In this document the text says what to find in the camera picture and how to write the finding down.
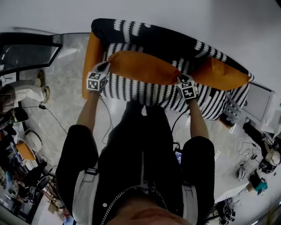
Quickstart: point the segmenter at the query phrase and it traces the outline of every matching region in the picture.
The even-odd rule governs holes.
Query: white strap
[[[198,202],[197,193],[194,186],[182,185],[184,213],[183,218],[191,225],[197,224],[198,219]]]
[[[92,225],[94,201],[99,181],[99,174],[93,171],[93,169],[81,171],[76,181],[72,214],[79,225]]]

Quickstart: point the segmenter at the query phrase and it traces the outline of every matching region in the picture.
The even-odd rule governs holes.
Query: white wall
[[[281,8],[275,0],[0,0],[0,32],[26,27],[89,32],[95,18],[150,23],[234,58],[281,95]]]

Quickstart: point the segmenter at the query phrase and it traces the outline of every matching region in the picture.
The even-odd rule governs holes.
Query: fiducial marker cube
[[[196,98],[195,83],[193,80],[178,84],[177,89],[184,100]]]
[[[88,72],[87,89],[92,91],[101,91],[106,85],[107,74]]]

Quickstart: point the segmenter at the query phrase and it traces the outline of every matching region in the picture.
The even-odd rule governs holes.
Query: cable
[[[52,116],[56,119],[57,123],[61,126],[61,128],[63,129],[62,125],[60,124],[60,122],[57,120],[57,118],[52,114]]]
[[[180,149],[180,144],[178,142],[173,142],[174,145],[178,145]]]
[[[241,148],[240,148],[240,150],[239,150],[239,152],[238,152],[238,155],[239,155],[239,156],[243,155],[243,154],[244,154],[245,152],[247,152],[248,150],[251,150],[250,148],[247,148],[243,153],[240,154],[240,152],[241,152],[241,150],[242,150],[244,144],[252,144],[252,145],[254,145],[254,144],[251,143],[251,142],[243,142],[243,143],[242,143],[242,146],[241,146]]]
[[[56,119],[57,123],[61,126],[61,128],[63,129],[63,131],[67,134],[67,132],[65,131],[65,129],[62,127],[62,125],[60,124],[60,122],[57,120],[57,118],[52,114],[52,112],[46,108],[46,106],[44,105],[39,105],[39,106],[27,106],[27,107],[23,107],[23,108],[36,108],[39,107],[40,109],[46,109],[50,112],[50,114]]]
[[[57,167],[57,166],[58,166],[58,165],[53,166],[53,167],[49,170],[48,174],[53,170],[54,167]]]
[[[6,80],[12,80],[13,78],[12,77],[5,77],[4,75],[3,75],[3,77],[4,77],[4,79],[5,79],[5,81],[2,83],[2,86],[4,86],[4,84],[6,83]]]
[[[185,114],[187,111],[188,111],[188,108],[187,108],[183,113],[181,113],[180,116],[176,119],[176,121],[175,121],[175,123],[174,123],[174,125],[173,125],[173,127],[172,127],[172,133],[173,133],[173,130],[174,130],[174,127],[175,127],[177,121],[178,121],[178,120],[180,119],[180,117],[181,117],[183,114]]]
[[[269,161],[270,161],[270,160],[272,161],[273,165],[275,165],[275,166],[278,166],[278,165],[280,164],[280,163],[279,163],[279,164],[275,164],[272,158],[270,158]]]
[[[250,148],[247,148],[243,153],[240,153],[244,144],[252,144],[253,145],[252,156],[250,158],[248,158],[247,160],[245,160],[245,158],[248,156],[248,155],[246,155],[243,159],[241,159],[239,161],[239,163],[236,164],[235,168],[237,168],[238,166],[242,166],[243,164],[247,164],[250,159],[255,160],[258,163],[260,163],[258,160],[256,160],[255,157],[253,157],[254,156],[254,147],[256,147],[260,152],[261,152],[261,150],[256,146],[256,144],[254,144],[252,142],[243,142],[241,148],[239,149],[238,155],[242,156],[243,154],[245,154],[245,152],[251,150]]]
[[[110,128],[113,129],[113,124],[112,124],[112,119],[111,119],[111,115],[110,115],[109,109],[108,109],[108,107],[107,107],[106,103],[104,102],[104,100],[103,100],[103,98],[102,98],[101,95],[99,96],[99,99],[100,99],[100,100],[102,101],[102,103],[105,105],[105,107],[106,107],[106,109],[107,109],[107,112],[108,112],[108,115],[109,115],[109,119],[110,119],[109,128],[108,128],[108,130],[106,131],[104,137],[102,138],[102,143],[105,144],[105,145],[107,145],[107,143],[104,142],[104,139],[105,139],[106,135],[108,134]]]

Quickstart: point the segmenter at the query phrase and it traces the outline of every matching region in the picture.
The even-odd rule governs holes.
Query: pillow
[[[136,52],[118,51],[108,58],[109,71],[131,80],[161,85],[177,84],[180,71],[155,56]]]
[[[215,58],[207,60],[190,74],[196,83],[228,91],[248,83],[250,77]]]
[[[108,58],[109,71],[131,80],[160,85],[177,84],[180,71],[155,56],[135,51],[118,51]],[[190,74],[196,83],[228,91],[243,86],[249,76],[215,59],[206,61]]]

